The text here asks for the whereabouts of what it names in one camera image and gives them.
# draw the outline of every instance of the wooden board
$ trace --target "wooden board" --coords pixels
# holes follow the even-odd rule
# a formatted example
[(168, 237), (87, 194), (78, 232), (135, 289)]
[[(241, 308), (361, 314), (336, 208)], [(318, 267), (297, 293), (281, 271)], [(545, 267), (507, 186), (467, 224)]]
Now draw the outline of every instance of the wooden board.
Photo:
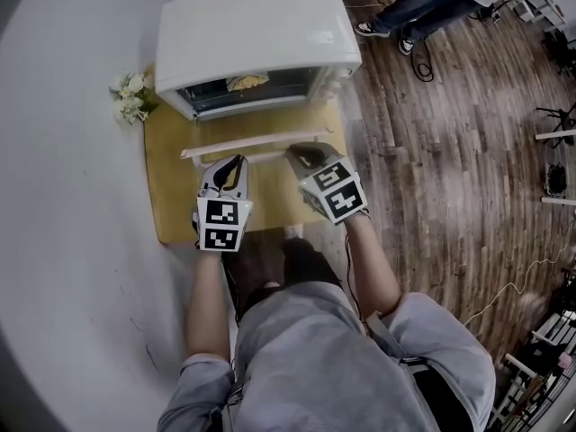
[[(270, 133), (328, 128), (321, 140), (346, 154), (338, 104), (290, 107), (247, 112), (211, 121), (188, 121), (162, 103), (144, 125), (148, 186), (158, 239), (163, 243), (196, 239), (190, 222), (202, 174), (192, 160), (181, 159), (183, 149), (208, 146)], [(242, 149), (244, 155), (285, 149), (290, 143), (266, 144)], [(234, 151), (205, 156), (214, 160)], [(296, 177), (285, 158), (250, 165), (248, 198), (254, 208), (247, 230), (271, 229), (323, 219), (305, 205)]]

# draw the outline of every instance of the sneaker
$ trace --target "sneaker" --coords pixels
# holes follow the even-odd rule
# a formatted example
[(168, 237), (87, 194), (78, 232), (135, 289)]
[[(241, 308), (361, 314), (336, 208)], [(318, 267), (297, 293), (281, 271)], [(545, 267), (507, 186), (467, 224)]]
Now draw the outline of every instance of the sneaker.
[(408, 56), (412, 49), (414, 48), (414, 42), (412, 40), (408, 40), (406, 37), (402, 36), (398, 40), (398, 50), (404, 56)]
[(389, 32), (378, 32), (371, 22), (361, 22), (355, 25), (354, 32), (363, 37), (382, 37), (383, 39), (390, 37)]

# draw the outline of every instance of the white toaster oven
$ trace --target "white toaster oven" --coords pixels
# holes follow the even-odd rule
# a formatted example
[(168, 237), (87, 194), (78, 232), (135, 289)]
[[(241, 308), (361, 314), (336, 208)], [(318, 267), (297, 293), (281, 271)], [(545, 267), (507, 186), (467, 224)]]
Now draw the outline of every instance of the white toaster oven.
[(156, 92), (189, 120), (323, 101), (361, 65), (342, 0), (177, 0)]

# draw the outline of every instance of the leg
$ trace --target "leg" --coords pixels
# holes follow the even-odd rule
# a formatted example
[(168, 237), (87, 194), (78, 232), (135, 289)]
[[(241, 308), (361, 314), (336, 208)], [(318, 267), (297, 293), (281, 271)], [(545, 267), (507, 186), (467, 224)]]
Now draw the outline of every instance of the leg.
[(560, 118), (560, 115), (558, 114), (558, 110), (557, 110), (557, 109), (545, 109), (544, 107), (536, 107), (536, 110), (537, 110), (537, 111), (549, 112), (548, 115), (550, 115), (551, 117)]
[(282, 250), (285, 286), (303, 282), (327, 282), (342, 287), (324, 255), (315, 251), (310, 242), (302, 238), (291, 238), (283, 243)]
[(373, 27), (378, 32), (401, 29), (410, 21), (418, 19), (440, 5), (454, 0), (396, 0), (376, 15)]
[(238, 253), (223, 253), (222, 263), (237, 315), (247, 306), (254, 290), (282, 276), (284, 241), (282, 229), (247, 232)]
[(441, 27), (460, 19), (482, 7), (473, 0), (452, 0), (441, 4), (429, 13), (414, 22), (410, 22), (405, 28), (403, 36), (410, 41), (424, 39)]
[(248, 299), (246, 300), (246, 305), (242, 309), (242, 312), (240, 312), (238, 314), (238, 321), (241, 321), (242, 317), (244, 317), (246, 312), (248, 312), (250, 309), (252, 309), (259, 302), (263, 301), (264, 299), (269, 298), (274, 293), (279, 292), (283, 289), (284, 289), (284, 286), (276, 286), (276, 287), (271, 287), (271, 288), (258, 288), (257, 290), (254, 290), (248, 296)]

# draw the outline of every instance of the black strap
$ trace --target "black strap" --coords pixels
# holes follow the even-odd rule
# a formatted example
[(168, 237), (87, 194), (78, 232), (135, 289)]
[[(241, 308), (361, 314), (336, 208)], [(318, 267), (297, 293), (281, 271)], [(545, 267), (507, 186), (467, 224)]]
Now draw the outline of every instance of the black strap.
[(474, 431), (472, 420), (464, 405), (458, 400), (438, 371), (427, 364), (426, 370), (415, 372), (413, 376), (434, 415), (438, 428), (442, 432), (453, 430), (462, 432)]

